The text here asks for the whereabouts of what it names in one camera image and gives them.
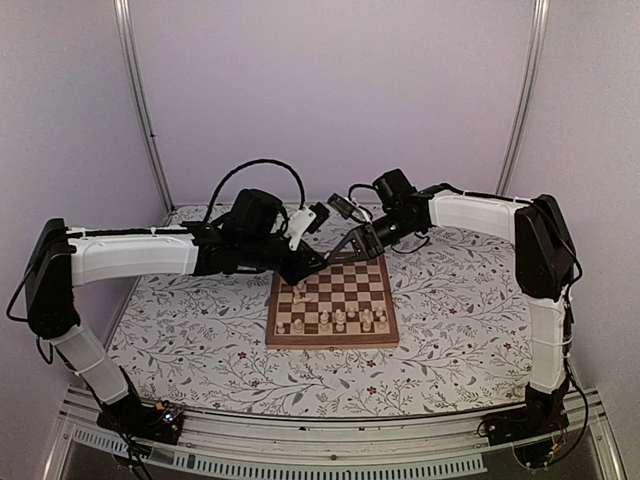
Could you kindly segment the wooden chess board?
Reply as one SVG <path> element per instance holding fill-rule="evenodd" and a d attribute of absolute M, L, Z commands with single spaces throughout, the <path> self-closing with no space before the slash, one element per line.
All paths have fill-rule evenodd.
<path fill-rule="evenodd" d="M 332 265 L 306 279 L 309 303 L 294 305 L 293 287 L 277 274 L 273 276 L 269 297 L 266 327 L 266 346 L 271 350 L 333 350 L 333 349 L 382 349 L 399 345 L 399 331 L 391 294 L 385 258 L 356 263 Z M 376 329 L 378 318 L 375 309 L 381 306 L 388 322 L 388 329 Z M 355 310 L 355 318 L 347 317 L 347 310 Z M 346 314 L 345 331 L 337 333 L 334 312 L 340 309 Z M 372 312 L 372 328 L 363 332 L 361 311 Z M 319 315 L 327 310 L 331 316 L 331 332 L 318 332 Z M 302 335 L 294 335 L 291 324 L 295 319 L 304 323 Z M 283 322 L 285 333 L 276 331 L 277 322 Z"/>

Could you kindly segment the light wooden queen piece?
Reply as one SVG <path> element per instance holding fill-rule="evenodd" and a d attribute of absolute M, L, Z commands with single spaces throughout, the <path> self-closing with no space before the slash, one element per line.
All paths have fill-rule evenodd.
<path fill-rule="evenodd" d="M 333 318 L 334 318 L 335 331 L 337 333 L 344 332 L 345 324 L 346 324 L 346 314 L 342 310 L 337 309 L 334 312 Z"/>

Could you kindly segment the light wooden king piece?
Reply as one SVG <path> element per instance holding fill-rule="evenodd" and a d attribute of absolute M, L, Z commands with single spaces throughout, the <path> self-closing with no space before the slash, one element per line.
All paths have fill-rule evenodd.
<path fill-rule="evenodd" d="M 331 316 L 327 310 L 323 310 L 319 315 L 318 332 L 322 335 L 331 332 Z"/>

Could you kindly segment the light wooden bishop piece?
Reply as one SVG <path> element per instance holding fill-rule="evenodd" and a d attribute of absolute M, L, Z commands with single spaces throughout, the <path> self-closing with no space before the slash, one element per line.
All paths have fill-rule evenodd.
<path fill-rule="evenodd" d="M 372 328 L 372 312 L 369 309 L 361 311 L 361 326 L 363 332 L 370 332 Z"/>

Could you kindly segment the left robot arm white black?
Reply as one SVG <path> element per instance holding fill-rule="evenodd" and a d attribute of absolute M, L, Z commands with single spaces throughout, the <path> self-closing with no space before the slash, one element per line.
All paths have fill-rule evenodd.
<path fill-rule="evenodd" d="M 82 326 L 74 290 L 88 283 L 156 274 L 209 276 L 273 271 L 289 284 L 326 267 L 303 236 L 328 218 L 321 203 L 287 214 L 282 202 L 242 190 L 215 220 L 124 230 L 70 229 L 49 220 L 16 291 L 25 296 L 23 322 L 47 340 L 93 390 L 128 434 L 148 426 L 148 412 L 95 334 Z"/>

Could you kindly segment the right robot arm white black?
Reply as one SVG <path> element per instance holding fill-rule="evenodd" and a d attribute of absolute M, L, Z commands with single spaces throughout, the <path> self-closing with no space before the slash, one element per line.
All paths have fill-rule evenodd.
<path fill-rule="evenodd" d="M 448 183 L 422 190 L 399 169 L 373 184 L 383 214 L 372 220 L 346 196 L 328 204 L 355 228 L 328 254 L 331 264 L 373 259 L 412 234 L 433 227 L 460 228 L 509 242 L 515 252 L 515 277 L 527 299 L 532 326 L 529 395 L 557 395 L 567 387 L 566 361 L 572 342 L 572 286 L 582 275 L 576 250 L 557 200 L 507 198 L 460 190 Z"/>

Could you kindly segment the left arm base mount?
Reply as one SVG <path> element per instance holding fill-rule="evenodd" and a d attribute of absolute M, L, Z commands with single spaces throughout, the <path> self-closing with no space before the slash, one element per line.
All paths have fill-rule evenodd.
<path fill-rule="evenodd" d="M 100 404 L 97 425 L 134 438 L 177 445 L 184 425 L 182 405 L 167 400 L 145 404 L 134 387 L 113 404 Z"/>

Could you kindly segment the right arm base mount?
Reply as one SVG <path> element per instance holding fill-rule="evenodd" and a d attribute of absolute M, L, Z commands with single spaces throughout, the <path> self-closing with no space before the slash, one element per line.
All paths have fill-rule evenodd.
<path fill-rule="evenodd" d="M 517 446 L 514 454 L 524 467 L 547 467 L 563 443 L 569 426 L 564 395 L 562 389 L 545 394 L 527 386 L 522 407 L 483 416 L 477 433 L 487 438 L 490 446 L 543 436 L 542 440 Z"/>

